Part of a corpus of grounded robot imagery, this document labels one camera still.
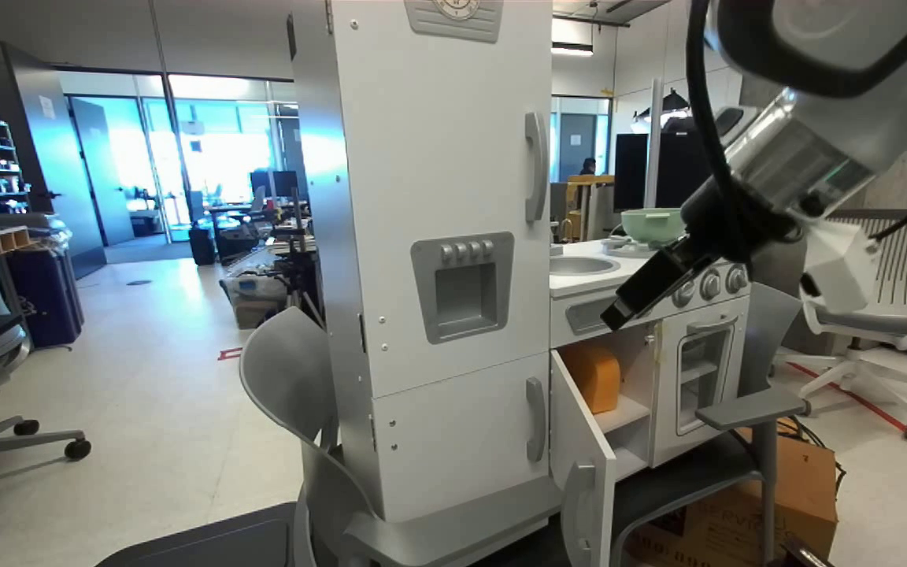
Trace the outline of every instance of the white appliance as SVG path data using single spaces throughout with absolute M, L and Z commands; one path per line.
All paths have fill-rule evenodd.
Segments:
M 338 436 L 388 524 L 549 482 L 549 21 L 294 2 Z

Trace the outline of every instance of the door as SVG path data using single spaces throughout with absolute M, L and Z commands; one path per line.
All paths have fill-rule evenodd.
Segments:
M 597 118 L 596 114 L 560 114 L 557 127 L 557 172 L 572 179 L 587 157 L 597 154 Z
M 21 118 L 6 118 L 17 127 L 25 127 L 28 136 L 18 136 L 25 143 L 25 164 L 36 200 L 58 196 L 45 208 L 31 211 L 51 211 L 58 220 L 66 220 L 73 230 L 73 266 L 77 279 L 84 279 L 107 266 L 96 214 L 92 201 L 92 188 L 80 162 L 80 143 L 73 118 L 66 114 L 66 94 L 53 70 L 41 65 L 28 55 L 17 48 L 3 48 L 6 70 L 17 86 L 17 108 L 21 108 Z
M 698 418 L 698 410 L 736 397 L 745 302 L 732 301 L 694 310 L 665 318 L 661 328 L 652 465 L 661 465 L 719 436 Z
M 88 188 L 96 208 L 103 245 L 128 243 L 133 218 L 128 218 L 126 192 L 121 188 L 121 179 L 114 172 L 107 114 L 103 108 L 88 104 L 88 102 L 73 102 L 68 112 L 77 120 L 80 151 L 82 151 Z
M 560 498 L 560 541 L 570 565 L 608 567 L 613 524 L 613 451 L 588 414 L 560 352 L 552 350 L 552 478 Z

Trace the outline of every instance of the wall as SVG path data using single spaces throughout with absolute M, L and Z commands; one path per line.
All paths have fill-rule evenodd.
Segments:
M 665 80 L 668 88 L 688 99 L 682 83 L 682 41 L 688 41 L 689 0 L 672 0 L 661 11 L 636 20 L 616 31 L 613 65 L 613 130 L 636 130 L 634 114 L 652 104 L 652 83 Z M 711 108 L 740 102 L 740 72 L 722 56 L 704 55 Z
M 154 0 L 170 72 L 290 80 L 286 0 Z M 0 0 L 0 41 L 51 65 L 161 70 L 148 0 Z
M 77 275 L 92 275 L 107 266 L 94 218 L 94 200 L 80 157 L 77 124 L 66 114 L 66 94 L 53 70 L 31 65 L 17 56 L 17 86 L 21 91 L 25 124 L 36 139 L 37 171 L 25 171 L 36 192 L 58 192 L 51 211 L 73 230 Z

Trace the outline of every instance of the ceiling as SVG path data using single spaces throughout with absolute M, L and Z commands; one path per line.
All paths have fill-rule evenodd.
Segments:
M 555 0 L 555 20 L 628 28 L 668 0 Z

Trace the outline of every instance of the gray floor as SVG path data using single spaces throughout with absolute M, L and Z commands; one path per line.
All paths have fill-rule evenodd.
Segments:
M 235 361 L 216 361 L 241 334 L 213 271 L 110 266 L 82 280 L 82 302 L 80 345 L 36 352 L 3 387 L 0 417 L 84 430 L 94 455 L 0 458 L 0 567 L 88 567 L 296 498 L 296 440 L 246 399 Z
M 88 567 L 133 541 L 296 498 L 296 440 L 246 399 L 235 361 L 216 361 L 246 342 L 216 271 L 110 266 L 82 280 L 82 302 L 80 345 L 28 359 L 3 387 L 0 417 L 88 430 L 94 455 L 0 458 L 0 567 Z M 907 440 L 834 390 L 808 426 L 848 465 L 834 565 L 907 567 Z

